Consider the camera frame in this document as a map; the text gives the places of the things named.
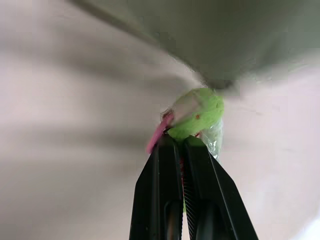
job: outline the green ball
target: green ball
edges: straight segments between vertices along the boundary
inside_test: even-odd
[[[196,135],[201,130],[210,128],[224,114],[224,100],[221,96],[216,95],[212,89],[195,88],[177,101],[183,101],[190,96],[196,96],[201,107],[186,120],[178,123],[168,131],[168,134],[177,141],[183,141],[190,135]]]

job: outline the pink object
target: pink object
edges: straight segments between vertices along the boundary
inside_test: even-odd
[[[164,130],[174,120],[174,118],[175,118],[175,115],[173,112],[170,112],[163,117],[162,122],[156,128],[152,138],[150,139],[148,145],[146,146],[146,152],[148,154],[151,154],[154,146],[156,145],[159,138],[162,136]]]

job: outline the clear plastic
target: clear plastic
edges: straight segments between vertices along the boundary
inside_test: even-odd
[[[219,162],[219,154],[223,141],[224,122],[222,118],[209,128],[203,129],[199,137],[204,142],[212,156]]]

